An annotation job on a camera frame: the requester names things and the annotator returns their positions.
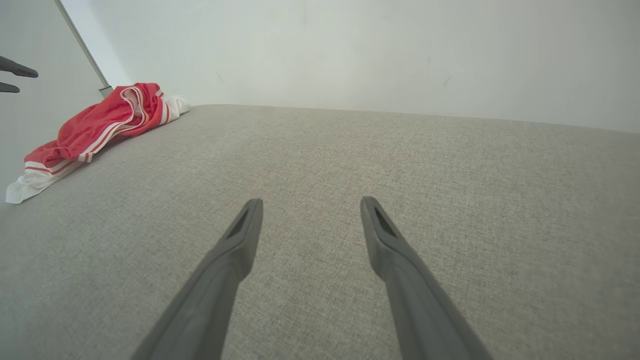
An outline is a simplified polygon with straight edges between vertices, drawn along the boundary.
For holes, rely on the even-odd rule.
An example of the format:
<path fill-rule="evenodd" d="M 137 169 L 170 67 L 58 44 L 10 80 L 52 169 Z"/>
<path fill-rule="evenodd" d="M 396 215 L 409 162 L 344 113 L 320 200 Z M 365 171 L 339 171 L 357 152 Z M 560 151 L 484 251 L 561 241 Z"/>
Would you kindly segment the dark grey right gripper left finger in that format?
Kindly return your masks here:
<path fill-rule="evenodd" d="M 245 203 L 132 355 L 133 360 L 219 360 L 240 283 L 262 228 L 260 198 Z"/>

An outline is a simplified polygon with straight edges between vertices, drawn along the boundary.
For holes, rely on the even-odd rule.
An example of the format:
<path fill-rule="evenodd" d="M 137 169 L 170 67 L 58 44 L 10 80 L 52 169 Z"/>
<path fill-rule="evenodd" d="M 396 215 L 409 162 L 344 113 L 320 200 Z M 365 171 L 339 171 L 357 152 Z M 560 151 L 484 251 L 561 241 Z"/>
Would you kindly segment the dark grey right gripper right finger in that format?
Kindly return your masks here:
<path fill-rule="evenodd" d="M 404 360 L 489 360 L 491 355 L 382 205 L 360 214 L 371 267 L 384 282 Z"/>

